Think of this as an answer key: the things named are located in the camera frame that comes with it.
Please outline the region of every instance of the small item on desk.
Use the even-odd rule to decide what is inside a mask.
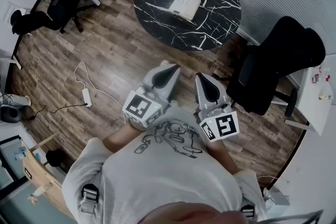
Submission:
[[[18,151],[14,152],[14,159],[17,161],[19,159],[23,159],[26,157],[26,147],[25,146],[21,146],[19,147]]]
[[[319,100],[323,100],[323,99],[329,99],[331,100],[332,99],[332,96],[331,95],[324,95],[324,94],[320,94],[319,95]]]
[[[312,83],[316,84],[319,82],[319,74],[315,74],[314,77],[311,78]]]
[[[33,205],[37,206],[37,197],[50,190],[53,186],[52,184],[52,182],[49,182],[46,185],[37,188],[36,191],[29,195],[28,200],[30,200]]]
[[[200,6],[201,0],[174,0],[169,11],[186,20],[192,20]]]

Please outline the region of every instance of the black marble table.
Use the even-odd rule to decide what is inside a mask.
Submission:
[[[239,26],[239,0],[207,0],[192,22],[168,11],[173,1],[134,0],[134,10],[143,28],[168,46],[180,50],[213,49],[229,40]]]

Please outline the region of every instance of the wooden floor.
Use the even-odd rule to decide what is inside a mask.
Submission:
[[[174,99],[179,106],[194,112],[196,108],[194,75],[196,72],[230,75],[228,52],[240,51],[245,41],[239,36],[214,51],[179,51],[161,44],[138,23],[129,0],[100,0],[101,6],[82,12],[79,20],[84,28],[79,33],[73,22],[60,34],[47,28],[24,36],[17,51],[23,70],[13,68],[12,93],[28,95],[33,112],[46,104],[50,110],[71,104],[82,104],[83,85],[73,77],[80,62],[87,65],[95,86],[124,103],[130,90],[135,89],[145,74],[162,60],[182,67],[181,79]],[[38,10],[46,10],[49,1],[42,1]],[[121,107],[109,97],[96,92],[88,83],[83,66],[78,78],[90,89],[93,106],[68,108],[56,114],[40,112],[35,120],[24,121],[39,142],[59,132],[49,149],[63,148],[75,160],[91,137],[104,138],[123,124]],[[289,93],[287,80],[279,90]],[[225,140],[240,168],[250,168],[258,176],[276,176],[296,145],[301,131],[284,124],[284,108],[272,105],[265,116],[246,113],[237,105],[240,134]],[[299,122],[302,116],[297,112]],[[260,178],[265,185],[272,178]]]

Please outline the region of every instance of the speaker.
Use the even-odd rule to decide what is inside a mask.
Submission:
[[[10,105],[2,105],[0,108],[0,120],[8,123],[16,123],[21,121],[22,113]]]

